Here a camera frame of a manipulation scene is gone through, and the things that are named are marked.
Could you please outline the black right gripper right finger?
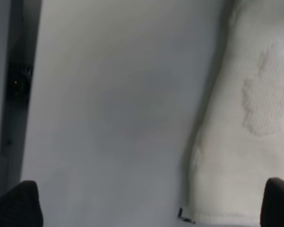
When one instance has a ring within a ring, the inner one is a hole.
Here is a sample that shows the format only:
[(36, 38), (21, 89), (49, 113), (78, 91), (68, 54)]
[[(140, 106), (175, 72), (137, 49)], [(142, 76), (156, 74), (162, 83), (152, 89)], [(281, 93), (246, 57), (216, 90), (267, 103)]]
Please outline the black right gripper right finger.
[(284, 227), (284, 180), (269, 178), (260, 215), (261, 227)]

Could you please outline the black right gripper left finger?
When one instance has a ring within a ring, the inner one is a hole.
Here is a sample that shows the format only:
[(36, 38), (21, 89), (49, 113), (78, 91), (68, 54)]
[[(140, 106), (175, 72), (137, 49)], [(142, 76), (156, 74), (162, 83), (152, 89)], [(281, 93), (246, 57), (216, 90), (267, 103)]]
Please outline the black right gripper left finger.
[(35, 181), (22, 181), (0, 197), (0, 227), (42, 227), (43, 214)]

